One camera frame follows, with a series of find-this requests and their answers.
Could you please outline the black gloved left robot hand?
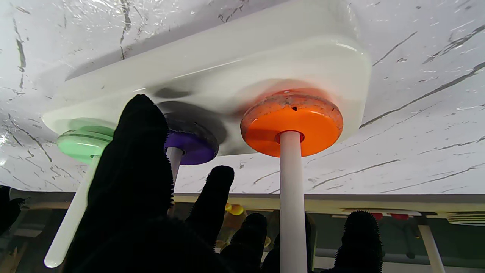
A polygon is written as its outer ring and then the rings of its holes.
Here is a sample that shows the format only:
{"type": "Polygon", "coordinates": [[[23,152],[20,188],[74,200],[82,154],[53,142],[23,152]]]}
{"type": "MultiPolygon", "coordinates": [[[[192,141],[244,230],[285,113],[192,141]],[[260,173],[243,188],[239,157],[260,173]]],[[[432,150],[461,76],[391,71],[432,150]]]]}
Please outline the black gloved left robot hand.
{"type": "Polygon", "coordinates": [[[246,217],[215,252],[235,172],[214,167],[185,221],[168,216],[173,175],[168,124],[144,94],[125,106],[102,152],[87,206],[66,254],[65,273],[279,273],[280,240],[261,260],[267,219],[246,217]]]}

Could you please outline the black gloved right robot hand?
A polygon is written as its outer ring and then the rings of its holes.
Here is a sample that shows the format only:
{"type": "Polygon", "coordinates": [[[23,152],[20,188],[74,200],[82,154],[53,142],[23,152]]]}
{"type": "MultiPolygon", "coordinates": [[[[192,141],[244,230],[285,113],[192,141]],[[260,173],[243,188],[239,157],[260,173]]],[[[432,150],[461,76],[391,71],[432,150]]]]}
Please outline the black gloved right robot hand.
{"type": "Polygon", "coordinates": [[[19,217],[25,198],[10,199],[10,190],[8,186],[0,187],[0,235],[2,236],[19,217]]]}

